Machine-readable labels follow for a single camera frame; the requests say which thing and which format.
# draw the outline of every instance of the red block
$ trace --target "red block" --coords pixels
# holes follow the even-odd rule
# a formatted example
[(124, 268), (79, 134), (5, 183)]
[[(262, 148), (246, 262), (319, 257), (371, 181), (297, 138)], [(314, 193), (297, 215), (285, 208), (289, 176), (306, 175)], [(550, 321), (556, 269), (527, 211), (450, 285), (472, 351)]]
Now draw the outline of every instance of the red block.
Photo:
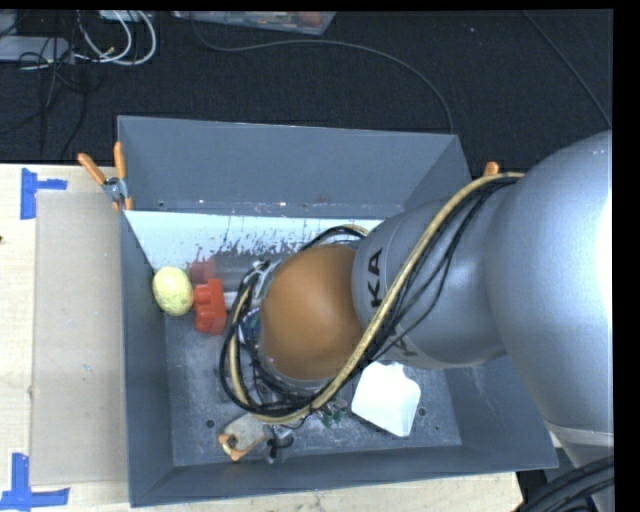
[(214, 336), (222, 334), (227, 323), (224, 307), (224, 289), (220, 279), (209, 279), (193, 289), (193, 309), (196, 312), (196, 329)]

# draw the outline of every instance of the orange clip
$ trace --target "orange clip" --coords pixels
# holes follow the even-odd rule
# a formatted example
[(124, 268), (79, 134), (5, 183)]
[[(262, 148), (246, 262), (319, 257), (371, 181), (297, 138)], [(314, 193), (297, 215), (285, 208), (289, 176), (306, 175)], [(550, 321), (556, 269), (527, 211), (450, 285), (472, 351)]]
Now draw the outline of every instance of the orange clip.
[(120, 200), (122, 199), (124, 209), (133, 210), (133, 198), (129, 195), (126, 187), (125, 178), (127, 177), (127, 168), (122, 153), (122, 144), (120, 142), (116, 142), (113, 146), (113, 159), (118, 177), (117, 179), (112, 178), (111, 180), (107, 180), (104, 173), (88, 154), (78, 153), (78, 163), (82, 165), (94, 181), (111, 196), (113, 209), (117, 212), (120, 211)]

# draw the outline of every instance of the cable bundle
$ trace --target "cable bundle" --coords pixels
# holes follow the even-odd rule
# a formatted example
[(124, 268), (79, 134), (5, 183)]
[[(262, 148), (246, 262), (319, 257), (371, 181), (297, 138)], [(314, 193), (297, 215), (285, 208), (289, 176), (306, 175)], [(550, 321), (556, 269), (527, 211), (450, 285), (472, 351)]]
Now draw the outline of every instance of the cable bundle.
[[(438, 289), (431, 304), (418, 320), (404, 330), (403, 335), (406, 335), (429, 315), (435, 307), (443, 289), (453, 253), (471, 219), (473, 219), (484, 202), (495, 191), (512, 185), (522, 176), (523, 174), (521, 173), (502, 173), (480, 178), (464, 187), (445, 204), (428, 225), (405, 260), (349, 360), (333, 380), (311, 395), (291, 389), (286, 386), (284, 382), (274, 379), (262, 368), (257, 353), (258, 339), (255, 335), (257, 325), (253, 325), (253, 331), (251, 328), (247, 329), (247, 322), (250, 322), (251, 318), (257, 315), (257, 311), (251, 308), (251, 297), (253, 287), (259, 276), (255, 273), (255, 270), (252, 269), (247, 276), (245, 276), (238, 290), (236, 303), (232, 308), (231, 323), (227, 328), (220, 353), (219, 377), (225, 392), (239, 407), (252, 412), (258, 419), (270, 424), (286, 425), (300, 420), (304, 421), (304, 419), (313, 414), (314, 411), (320, 410), (336, 395), (344, 384), (351, 380), (359, 371), (363, 370), (369, 363), (386, 353), (386, 351), (402, 337), (401, 335), (391, 339), (399, 322), (418, 301), (427, 287), (439, 276)], [(435, 266), (435, 269), (427, 281), (420, 285), (418, 289), (412, 290), (416, 277), (420, 274), (421, 269), (428, 260), (433, 247), (446, 230), (446, 227), (449, 226), (453, 219), (463, 212), (465, 208), (468, 208), (468, 211), (458, 226), (443, 258)], [(356, 232), (351, 234), (356, 234), (360, 237), (365, 236), (361, 228), (358, 229), (356, 226), (340, 226), (322, 233), (309, 244), (303, 246), (302, 250), (320, 243), (329, 236), (344, 232), (343, 230), (345, 229), (355, 229)], [(276, 401), (268, 404), (258, 402), (249, 393), (241, 369), (240, 350), (242, 349), (245, 349), (251, 357), (256, 387), (258, 386), (257, 381), (262, 381), (262, 384), (266, 385), (267, 388), (277, 395), (278, 399)], [(227, 368), (233, 389), (227, 382)]]

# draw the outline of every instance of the black lettering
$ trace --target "black lettering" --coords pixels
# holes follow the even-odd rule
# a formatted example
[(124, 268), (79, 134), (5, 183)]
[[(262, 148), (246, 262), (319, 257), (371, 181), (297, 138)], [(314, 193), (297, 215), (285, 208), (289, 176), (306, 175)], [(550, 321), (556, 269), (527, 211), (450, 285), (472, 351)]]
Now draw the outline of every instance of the black lettering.
[(369, 272), (373, 275), (380, 275), (380, 267), (378, 266), (378, 261), (380, 260), (380, 255), (382, 254), (382, 247), (378, 249), (378, 252), (375, 253), (371, 258), (369, 258)]
[(382, 304), (382, 299), (378, 297), (378, 293), (380, 293), (380, 279), (376, 281), (375, 288), (371, 286), (371, 283), (367, 283), (367, 287), (369, 288), (369, 293), (371, 293), (371, 307), (377, 308), (380, 304)]

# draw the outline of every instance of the white cable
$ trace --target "white cable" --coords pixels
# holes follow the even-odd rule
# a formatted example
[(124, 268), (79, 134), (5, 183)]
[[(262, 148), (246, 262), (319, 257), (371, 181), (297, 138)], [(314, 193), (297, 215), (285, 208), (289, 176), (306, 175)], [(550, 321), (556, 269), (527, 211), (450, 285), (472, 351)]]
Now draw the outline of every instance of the white cable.
[(100, 49), (93, 43), (93, 41), (89, 37), (89, 34), (84, 29), (84, 26), (82, 25), (82, 23), (80, 21), (78, 21), (78, 27), (80, 28), (80, 32), (82, 32), (82, 35), (84, 36), (85, 41), (91, 47), (91, 49), (95, 52), (95, 54), (98, 56), (98, 58), (95, 59), (93, 57), (86, 57), (84, 55), (76, 53), (75, 56), (77, 58), (84, 59), (84, 60), (90, 60), (90, 61), (93, 61), (93, 62), (99, 62), (100, 64), (106, 64), (108, 62), (118, 62), (120, 59), (124, 58), (127, 55), (127, 53), (129, 53), (129, 50), (131, 50), (131, 45), (133, 44), (133, 37), (131, 35), (131, 31), (129, 30), (129, 27), (127, 27), (126, 22), (124, 21), (124, 19), (122, 19), (122, 16), (120, 16), (118, 11), (114, 10), (113, 14), (116, 16), (116, 18), (118, 18), (118, 21), (120, 22), (120, 24), (124, 28), (124, 31), (127, 33), (127, 46), (126, 46), (126, 48), (122, 52), (120, 52), (120, 54), (118, 54), (118, 55), (114, 55), (113, 57), (106, 57), (105, 58), (105, 56), (109, 55), (113, 51), (113, 49), (107, 50), (106, 52), (100, 51)]
[(151, 49), (149, 50), (149, 53), (147, 53), (140, 60), (133, 60), (133, 61), (115, 60), (113, 61), (114, 64), (118, 64), (120, 66), (139, 66), (140, 64), (144, 64), (145, 62), (147, 62), (156, 53), (156, 48), (158, 47), (158, 43), (156, 39), (156, 30), (153, 28), (153, 23), (151, 23), (149, 16), (147, 16), (144, 11), (136, 11), (136, 12), (140, 15), (140, 17), (142, 18), (142, 21), (146, 23), (147, 27), (149, 27), (149, 32), (151, 33)]

